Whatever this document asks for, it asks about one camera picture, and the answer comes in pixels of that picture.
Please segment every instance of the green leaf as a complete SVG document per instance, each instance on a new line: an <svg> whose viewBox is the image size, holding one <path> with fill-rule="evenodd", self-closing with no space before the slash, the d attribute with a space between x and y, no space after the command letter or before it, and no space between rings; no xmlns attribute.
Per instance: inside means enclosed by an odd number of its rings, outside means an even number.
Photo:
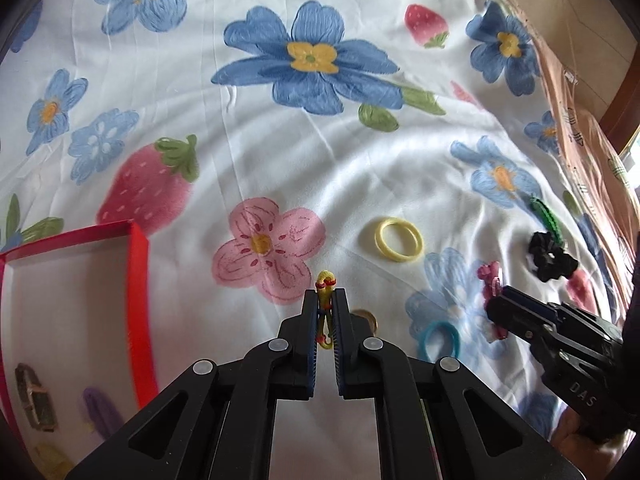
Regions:
<svg viewBox="0 0 640 480"><path fill-rule="evenodd" d="M49 216L40 220L37 224L22 231L22 242L28 244L54 235L59 235L65 226L62 218Z"/></svg>
<svg viewBox="0 0 640 480"><path fill-rule="evenodd" d="M418 110L422 110L428 114L446 115L446 111L440 108L440 105L436 102L436 96L433 92L427 92L418 88L409 88L407 86L400 88L405 104L418 108Z"/></svg>
<svg viewBox="0 0 640 480"><path fill-rule="evenodd" d="M187 182L195 182L200 176L198 159L196 158L195 135L188 135L187 142L163 137L156 140L155 147L161 153L162 163L172 168L172 173L180 171Z"/></svg>
<svg viewBox="0 0 640 480"><path fill-rule="evenodd" d="M434 36L433 38L431 38L427 43L424 44L425 48L444 48L444 42L447 41L447 38L449 37L449 31L446 30L445 32L441 32L440 34L437 34L436 36Z"/></svg>
<svg viewBox="0 0 640 480"><path fill-rule="evenodd" d="M358 118L362 124L379 132L394 132L400 126L389 110L379 106L360 105Z"/></svg>
<svg viewBox="0 0 640 480"><path fill-rule="evenodd" d="M6 232L4 235L7 240L15 233L18 225L20 225L20 203L14 193L9 203L9 212L6 215Z"/></svg>
<svg viewBox="0 0 640 480"><path fill-rule="evenodd" d="M562 193L562 201L574 218L578 218L581 215L580 208L578 207L574 196L570 192L564 191Z"/></svg>

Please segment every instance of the black scrunchie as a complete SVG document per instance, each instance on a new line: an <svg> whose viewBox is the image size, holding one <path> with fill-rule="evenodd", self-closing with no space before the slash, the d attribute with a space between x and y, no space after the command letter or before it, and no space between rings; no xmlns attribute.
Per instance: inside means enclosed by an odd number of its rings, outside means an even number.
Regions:
<svg viewBox="0 0 640 480"><path fill-rule="evenodd" d="M536 276L546 283L549 280L559 280L560 276L569 279L578 268L578 260L566 254L562 247L556 244L551 233L533 233L529 242L529 253L533 256L533 263L538 268Z"/></svg>

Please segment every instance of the purple object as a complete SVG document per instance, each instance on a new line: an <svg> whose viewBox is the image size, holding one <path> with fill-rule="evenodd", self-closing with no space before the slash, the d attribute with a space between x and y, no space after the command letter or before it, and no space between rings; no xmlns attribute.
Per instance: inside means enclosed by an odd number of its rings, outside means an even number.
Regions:
<svg viewBox="0 0 640 480"><path fill-rule="evenodd" d="M123 425L124 420L111 399L97 388L86 388L82 392L82 402L86 407L89 420L94 424L95 431L107 440Z"/></svg>

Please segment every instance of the beige floor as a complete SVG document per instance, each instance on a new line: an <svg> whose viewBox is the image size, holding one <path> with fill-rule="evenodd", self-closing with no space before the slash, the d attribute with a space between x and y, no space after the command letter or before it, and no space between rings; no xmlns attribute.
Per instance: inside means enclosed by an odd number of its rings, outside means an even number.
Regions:
<svg viewBox="0 0 640 480"><path fill-rule="evenodd" d="M599 120L620 88L637 46L616 9L609 0L517 1L560 61L577 73L576 100Z"/></svg>

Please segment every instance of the yellow ring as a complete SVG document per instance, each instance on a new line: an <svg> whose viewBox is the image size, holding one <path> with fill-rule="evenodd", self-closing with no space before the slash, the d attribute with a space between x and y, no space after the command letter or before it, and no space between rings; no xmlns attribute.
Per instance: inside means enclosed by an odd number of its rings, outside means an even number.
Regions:
<svg viewBox="0 0 640 480"><path fill-rule="evenodd" d="M400 227L405 228L407 231L409 231L412 234L415 242L414 254L396 253L391 247L387 245L382 235L382 231L389 225L398 225ZM389 218L385 218L382 222L380 222L380 224L376 228L375 239L376 239L376 246L378 247L378 250L382 254L384 254L387 258L395 262L410 262L412 260L415 260L422 254L422 250L424 249L424 242L422 241L422 235L420 234L420 231L418 231L418 228L415 225L413 225L411 222L408 222L407 220L402 220L401 218L389 217Z"/></svg>

